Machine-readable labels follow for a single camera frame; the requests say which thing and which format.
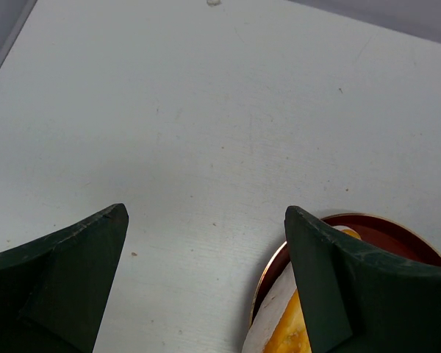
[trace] food item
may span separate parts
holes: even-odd
[[[351,228],[335,228],[361,239]],[[312,353],[291,263],[263,300],[242,353]]]

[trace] scratch on table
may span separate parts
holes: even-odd
[[[237,33],[237,36],[238,36],[238,37],[240,38],[240,40],[242,41],[242,43],[246,45],[246,43],[243,41],[242,37],[240,37],[240,35],[238,34],[237,27],[234,27],[234,30],[235,30],[235,33]]]
[[[365,43],[365,45],[362,46],[361,50],[359,51],[358,56],[356,57],[356,59],[353,61],[354,64],[356,64],[359,60],[359,58],[361,57],[361,54],[363,53],[363,51],[366,49],[366,47],[368,46],[369,42],[371,39],[373,39],[374,35],[371,35],[369,37],[369,39],[367,40],[367,42]]]
[[[250,114],[250,120],[248,121],[248,142],[250,146],[250,154],[253,154],[253,116]]]

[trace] gray wall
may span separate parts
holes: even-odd
[[[441,0],[292,0],[441,42]]]
[[[0,0],[0,66],[37,0]]]

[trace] red bowl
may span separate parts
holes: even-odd
[[[361,239],[379,248],[410,260],[441,267],[441,255],[411,230],[374,215],[346,213],[322,219],[330,226],[347,226],[356,230]],[[287,244],[274,253],[266,265],[255,291],[249,325],[253,323],[259,306],[279,275],[290,262]]]

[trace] copper rim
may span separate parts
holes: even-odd
[[[369,213],[338,213],[336,215],[328,215],[326,217],[321,218],[321,221],[327,221],[331,218],[336,218],[336,217],[343,217],[343,216],[364,216],[364,217],[371,217],[371,218],[375,218],[375,219],[379,219],[382,221],[386,221],[386,222],[390,222],[396,226],[399,226],[400,228],[406,230],[407,232],[411,233],[412,235],[414,235],[416,238],[420,239],[422,242],[424,242],[431,250],[433,250],[440,258],[441,258],[441,254],[439,251],[437,251],[430,243],[428,243],[425,239],[423,239],[421,236],[419,236],[417,233],[413,232],[412,230],[408,229],[405,226],[402,226],[399,223],[395,223],[394,221],[391,221],[390,219],[384,218],[384,217],[380,217],[377,215],[371,215]],[[258,281],[258,285],[257,288],[255,289],[255,294],[253,297],[253,302],[251,304],[251,309],[250,309],[250,316],[248,318],[248,327],[251,327],[251,325],[253,324],[253,313],[254,313],[254,308],[255,308],[255,304],[257,302],[257,297],[258,297],[258,292],[259,289],[261,287],[261,284],[263,282],[263,279],[265,278],[266,273],[268,272],[268,269],[271,267],[271,264],[274,262],[274,260],[278,257],[279,253],[281,252],[281,250],[287,245],[287,242],[285,241],[273,254],[273,256],[270,258],[270,260],[268,261],[268,264],[266,265],[265,269],[262,272],[261,277],[259,278]]]

